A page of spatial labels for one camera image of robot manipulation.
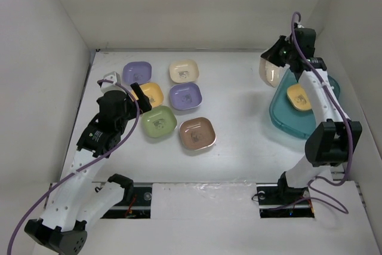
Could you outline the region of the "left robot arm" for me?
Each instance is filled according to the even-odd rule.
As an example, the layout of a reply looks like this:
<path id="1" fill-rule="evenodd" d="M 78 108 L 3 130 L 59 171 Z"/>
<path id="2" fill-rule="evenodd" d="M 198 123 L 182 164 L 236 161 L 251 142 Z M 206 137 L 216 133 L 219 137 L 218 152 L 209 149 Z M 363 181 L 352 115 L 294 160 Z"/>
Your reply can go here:
<path id="1" fill-rule="evenodd" d="M 38 219 L 30 219 L 24 231 L 39 245 L 57 254 L 79 254 L 88 230 L 114 205 L 127 205 L 133 199 L 133 180 L 114 174 L 87 199 L 93 180 L 111 154 L 132 135 L 128 121 L 152 109 L 148 96 L 138 85 L 128 91 L 117 82 L 97 99 L 99 112 L 82 132 L 66 177 L 51 190 L 55 195 Z"/>

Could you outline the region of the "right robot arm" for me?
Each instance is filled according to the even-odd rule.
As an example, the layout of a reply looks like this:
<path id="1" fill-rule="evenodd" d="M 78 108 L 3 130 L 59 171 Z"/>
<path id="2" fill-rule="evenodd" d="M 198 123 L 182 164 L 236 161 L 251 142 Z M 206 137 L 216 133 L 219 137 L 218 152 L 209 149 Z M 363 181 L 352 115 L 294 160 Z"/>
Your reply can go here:
<path id="1" fill-rule="evenodd" d="M 316 128 L 305 142 L 304 156 L 290 170 L 282 173 L 272 197 L 276 209 L 282 210 L 313 198 L 305 197 L 315 180 L 332 186 L 341 186 L 347 180 L 332 182 L 321 173 L 329 167 L 346 164 L 348 173 L 353 153 L 362 134 L 362 126 L 352 121 L 340 106 L 329 83 L 324 60 L 315 57 L 316 32 L 314 29 L 293 24 L 290 36 L 282 35 L 260 56 L 259 74 L 269 86 L 278 84 L 276 72 L 285 66 L 295 76 L 310 100 Z"/>

